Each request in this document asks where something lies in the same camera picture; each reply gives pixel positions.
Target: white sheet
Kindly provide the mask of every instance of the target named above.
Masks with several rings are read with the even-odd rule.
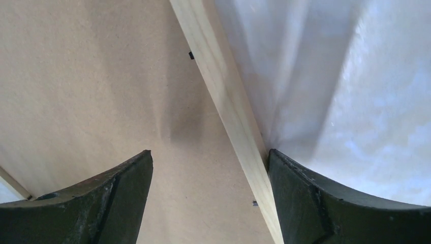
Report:
[[[215,2],[268,149],[431,206],[431,1]]]

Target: wooden stud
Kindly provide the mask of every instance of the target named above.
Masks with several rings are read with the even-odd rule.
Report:
[[[0,167],[0,183],[9,189],[20,200],[31,199],[30,193],[12,178],[2,167]]]
[[[276,244],[282,244],[274,196],[264,165],[267,150],[214,3],[170,1],[272,238]]]

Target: curved black piece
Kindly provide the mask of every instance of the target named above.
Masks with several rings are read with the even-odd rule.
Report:
[[[269,152],[285,243],[431,243],[431,207],[372,196]]]
[[[35,201],[0,204],[0,243],[136,243],[151,177],[145,150]]]

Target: cardboard surface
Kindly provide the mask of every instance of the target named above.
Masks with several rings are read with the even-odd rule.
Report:
[[[168,1],[4,2],[0,43],[0,165],[31,194],[151,149],[138,243],[271,243]]]

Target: wooden beam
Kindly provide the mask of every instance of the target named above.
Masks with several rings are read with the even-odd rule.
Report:
[[[213,1],[170,0],[209,93],[276,244],[283,243],[267,150]]]
[[[20,185],[12,176],[10,176],[2,167],[0,167],[0,183],[9,189],[20,200],[31,199],[30,193]]]

